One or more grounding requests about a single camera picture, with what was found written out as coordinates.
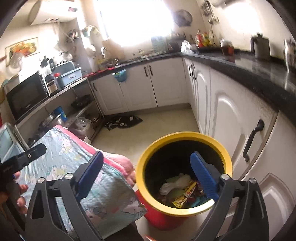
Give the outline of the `person's left hand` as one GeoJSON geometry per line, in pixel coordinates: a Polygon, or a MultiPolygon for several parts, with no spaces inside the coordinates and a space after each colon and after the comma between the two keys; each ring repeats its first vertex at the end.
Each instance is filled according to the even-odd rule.
{"type": "Polygon", "coordinates": [[[19,184],[17,179],[20,178],[21,172],[18,171],[12,175],[12,180],[10,180],[6,185],[5,189],[1,190],[1,206],[11,198],[13,206],[20,214],[27,214],[26,199],[22,196],[28,190],[28,185],[19,184]]]}

